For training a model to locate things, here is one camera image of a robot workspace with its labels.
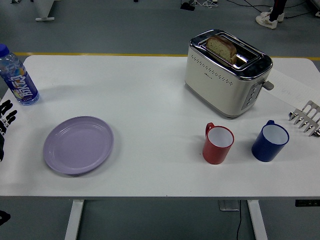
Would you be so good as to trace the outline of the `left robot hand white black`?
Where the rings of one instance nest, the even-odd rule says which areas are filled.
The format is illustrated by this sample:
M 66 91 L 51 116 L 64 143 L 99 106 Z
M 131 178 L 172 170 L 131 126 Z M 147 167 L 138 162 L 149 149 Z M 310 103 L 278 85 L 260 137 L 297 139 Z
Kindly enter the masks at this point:
M 0 104 L 0 161 L 4 159 L 5 134 L 11 123 L 16 119 L 17 110 L 8 99 Z

